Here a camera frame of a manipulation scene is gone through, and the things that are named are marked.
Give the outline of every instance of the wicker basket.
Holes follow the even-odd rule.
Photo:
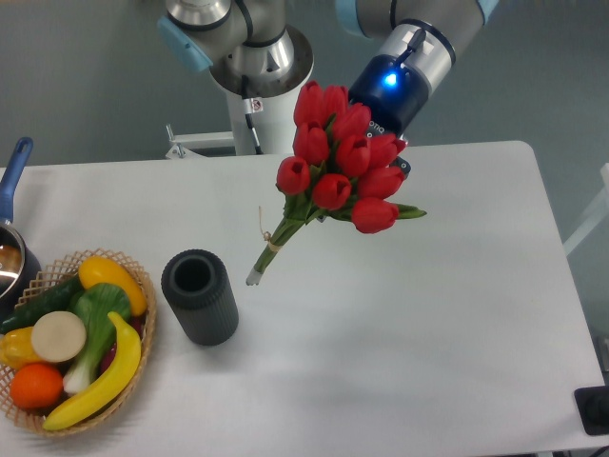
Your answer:
[[[104,249],[97,249],[95,251],[86,250],[84,252],[74,252],[72,255],[67,255],[64,260],[56,260],[53,265],[47,266],[45,270],[40,271],[36,276],[36,279],[29,283],[29,288],[26,289],[19,299],[17,306],[23,305],[31,297],[38,295],[43,290],[54,286],[55,284],[61,283],[68,279],[70,276],[76,274],[80,264],[87,258],[93,255],[99,255],[114,260],[118,264],[122,265],[129,274],[137,281],[141,286],[147,299],[147,313],[146,321],[144,324],[144,338],[142,340],[142,360],[140,366],[137,368],[135,375],[120,393],[118,397],[114,399],[102,412],[91,418],[76,424],[72,427],[59,430],[59,431],[46,431],[42,428],[42,424],[45,421],[45,416],[32,414],[26,412],[16,405],[13,404],[10,396],[10,381],[14,376],[15,370],[0,364],[0,410],[6,413],[6,416],[14,422],[17,427],[26,428],[34,433],[49,437],[61,437],[79,433],[81,431],[88,430],[95,427],[102,421],[104,421],[110,414],[116,411],[128,398],[130,393],[135,389],[137,383],[142,375],[144,366],[146,365],[148,355],[150,354],[150,347],[152,344],[152,338],[154,336],[154,329],[156,323],[156,301],[154,295],[154,286],[150,281],[148,273],[130,257],[126,256],[123,252],[112,252]]]

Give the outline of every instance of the pot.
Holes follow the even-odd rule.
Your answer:
[[[12,312],[29,281],[40,271],[40,263],[11,225],[15,189],[32,147],[31,138],[17,142],[0,181],[0,321]]]

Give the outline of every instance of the black cylinder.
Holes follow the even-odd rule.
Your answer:
[[[237,329],[239,312],[226,267],[211,252],[191,249],[173,257],[163,270],[161,288],[192,342],[219,345]]]

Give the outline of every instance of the red tulip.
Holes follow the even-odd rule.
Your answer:
[[[298,94],[294,108],[294,123],[296,127],[309,122],[325,124],[324,119],[324,90],[316,81],[306,83]]]
[[[351,221],[361,233],[377,233],[393,226],[399,214],[397,205],[368,197],[355,202]]]
[[[336,163],[349,178],[362,176],[370,163],[370,148],[365,136],[345,138],[336,151]]]
[[[286,195],[296,195],[308,188],[311,175],[308,164],[301,157],[287,157],[277,171],[277,187]]]
[[[381,200],[398,191],[404,180],[400,167],[371,169],[358,182],[358,196],[375,197]]]
[[[406,147],[406,142],[393,133],[370,138],[370,168],[383,169],[391,164]]]
[[[302,157],[309,165],[318,167],[330,155],[327,136],[317,122],[302,124],[296,130],[294,155]]]
[[[324,91],[325,122],[332,114],[341,116],[349,104],[349,93],[345,86],[328,86]]]
[[[356,103],[349,107],[347,111],[336,117],[332,125],[332,134],[335,140],[343,140],[347,136],[362,136],[370,126],[372,114],[370,108]]]
[[[341,174],[328,173],[322,176],[313,188],[313,203],[331,211],[340,209],[351,195],[351,183]]]

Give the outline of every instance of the cucumber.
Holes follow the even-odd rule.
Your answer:
[[[78,274],[48,288],[22,306],[16,307],[0,325],[0,334],[6,335],[18,328],[31,327],[45,314],[66,310],[72,295],[80,290],[83,290],[83,286],[80,284]]]

